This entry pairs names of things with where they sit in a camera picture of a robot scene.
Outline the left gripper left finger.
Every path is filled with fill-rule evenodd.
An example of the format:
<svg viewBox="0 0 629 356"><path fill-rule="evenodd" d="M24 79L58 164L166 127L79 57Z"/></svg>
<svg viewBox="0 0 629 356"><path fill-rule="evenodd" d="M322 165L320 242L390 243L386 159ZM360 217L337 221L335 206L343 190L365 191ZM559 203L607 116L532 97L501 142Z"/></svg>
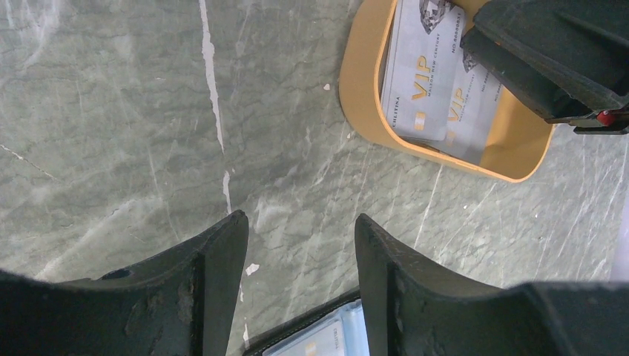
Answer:
<svg viewBox="0 0 629 356"><path fill-rule="evenodd" d="M248 246L235 211L153 257L92 280L1 273L3 355L224 355Z"/></svg>

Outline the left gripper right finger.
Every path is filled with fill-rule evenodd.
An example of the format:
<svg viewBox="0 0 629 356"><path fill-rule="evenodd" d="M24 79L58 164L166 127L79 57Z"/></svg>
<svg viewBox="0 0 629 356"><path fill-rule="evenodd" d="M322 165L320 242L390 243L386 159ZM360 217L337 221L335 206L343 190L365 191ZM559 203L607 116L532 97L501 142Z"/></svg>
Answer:
<svg viewBox="0 0 629 356"><path fill-rule="evenodd" d="M627 283L528 282L458 274L361 214L360 298L371 355L626 355Z"/></svg>

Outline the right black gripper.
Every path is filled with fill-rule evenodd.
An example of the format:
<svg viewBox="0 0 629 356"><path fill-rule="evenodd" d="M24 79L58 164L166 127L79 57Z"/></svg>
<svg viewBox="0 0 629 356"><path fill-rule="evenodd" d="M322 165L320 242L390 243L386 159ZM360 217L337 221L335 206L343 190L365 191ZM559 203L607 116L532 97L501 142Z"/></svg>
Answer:
<svg viewBox="0 0 629 356"><path fill-rule="evenodd" d="M628 132L626 1L489 1L461 46L546 123Z"/></svg>

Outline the yellow oval tray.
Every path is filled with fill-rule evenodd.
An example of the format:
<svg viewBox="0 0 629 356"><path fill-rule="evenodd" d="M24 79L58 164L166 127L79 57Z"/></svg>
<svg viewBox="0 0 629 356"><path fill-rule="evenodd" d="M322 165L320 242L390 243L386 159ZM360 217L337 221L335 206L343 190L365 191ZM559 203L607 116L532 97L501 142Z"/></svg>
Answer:
<svg viewBox="0 0 629 356"><path fill-rule="evenodd" d="M381 109L380 71L392 28L396 1L363 1L358 8L340 66L343 114L364 139L378 145L485 177L518 183L543 162L555 130L503 89L485 152L479 164L465 162L425 145L402 140Z"/></svg>

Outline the black card holder wallet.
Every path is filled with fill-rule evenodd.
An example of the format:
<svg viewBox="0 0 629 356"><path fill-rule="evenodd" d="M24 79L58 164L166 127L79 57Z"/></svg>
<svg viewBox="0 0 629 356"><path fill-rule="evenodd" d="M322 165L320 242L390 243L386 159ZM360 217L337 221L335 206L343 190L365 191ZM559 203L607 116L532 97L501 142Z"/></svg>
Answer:
<svg viewBox="0 0 629 356"><path fill-rule="evenodd" d="M244 355L368 355L360 289L258 335Z"/></svg>

